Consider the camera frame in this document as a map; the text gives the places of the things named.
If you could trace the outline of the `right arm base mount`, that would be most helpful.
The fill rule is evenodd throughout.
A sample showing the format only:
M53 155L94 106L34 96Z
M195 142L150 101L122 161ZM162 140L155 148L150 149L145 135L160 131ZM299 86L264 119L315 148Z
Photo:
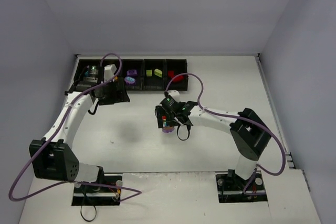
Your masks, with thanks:
M251 178L244 180L230 169L215 175L218 201L220 204L267 202L267 194L261 172L254 171Z

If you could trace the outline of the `red curved lego brick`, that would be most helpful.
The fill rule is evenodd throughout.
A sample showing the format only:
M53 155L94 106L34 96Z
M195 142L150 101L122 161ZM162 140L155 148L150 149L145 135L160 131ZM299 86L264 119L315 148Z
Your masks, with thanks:
M173 83L182 82L183 79L184 79L184 76L180 76L180 75L178 75L178 76L174 76L174 77L172 78L172 82L173 82Z

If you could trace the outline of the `green lego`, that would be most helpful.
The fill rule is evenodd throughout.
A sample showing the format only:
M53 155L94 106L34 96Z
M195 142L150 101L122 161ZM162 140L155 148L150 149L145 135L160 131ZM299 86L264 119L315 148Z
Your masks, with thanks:
M153 71L151 69L147 69L145 71L145 74L146 74L147 77L152 77L153 76Z

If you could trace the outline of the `lime green lego brick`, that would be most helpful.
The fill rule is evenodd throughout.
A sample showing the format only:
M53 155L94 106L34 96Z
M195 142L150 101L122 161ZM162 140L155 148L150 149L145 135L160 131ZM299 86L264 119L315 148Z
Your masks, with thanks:
M154 75L159 77L159 78L162 78L163 77L163 72L162 72L162 70L156 68L156 69L154 69Z

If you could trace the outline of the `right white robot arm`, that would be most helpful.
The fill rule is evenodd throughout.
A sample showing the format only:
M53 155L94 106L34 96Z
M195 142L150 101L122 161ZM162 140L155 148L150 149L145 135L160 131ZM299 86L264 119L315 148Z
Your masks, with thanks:
M247 180L254 172L261 154L268 145L271 135L259 116L249 108L233 117L225 118L219 112L207 112L196 102L177 102L172 96L164 98L155 107L158 128L204 126L230 134L240 153L235 174Z

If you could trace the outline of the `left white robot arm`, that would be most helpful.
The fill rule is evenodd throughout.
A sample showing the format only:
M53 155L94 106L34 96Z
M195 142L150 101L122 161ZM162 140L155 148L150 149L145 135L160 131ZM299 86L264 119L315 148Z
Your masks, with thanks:
M85 115L94 115L90 111L93 105L130 102L124 81L117 76L119 71L114 64L87 66L65 92L65 105L52 128L29 146L37 178L69 183L103 181L103 168L80 162L72 146Z

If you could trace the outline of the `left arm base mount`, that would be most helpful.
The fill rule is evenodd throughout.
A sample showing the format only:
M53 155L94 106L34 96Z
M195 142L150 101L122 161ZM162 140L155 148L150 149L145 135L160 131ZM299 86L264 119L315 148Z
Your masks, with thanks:
M115 188L80 185L74 187L72 206L119 206L122 191Z

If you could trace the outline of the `red small lego brick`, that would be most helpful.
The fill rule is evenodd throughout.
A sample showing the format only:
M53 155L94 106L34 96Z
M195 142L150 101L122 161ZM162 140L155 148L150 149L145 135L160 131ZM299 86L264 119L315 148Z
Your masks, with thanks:
M167 71L167 76L168 76L169 78L174 78L174 77L175 77L175 72L174 72L173 70L168 70L168 71Z

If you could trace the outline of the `purple square lego brick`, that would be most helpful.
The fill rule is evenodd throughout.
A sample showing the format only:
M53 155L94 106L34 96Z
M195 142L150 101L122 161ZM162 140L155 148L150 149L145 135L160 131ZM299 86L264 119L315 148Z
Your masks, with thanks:
M138 75L138 71L136 69L130 69L127 71L127 76L136 77Z

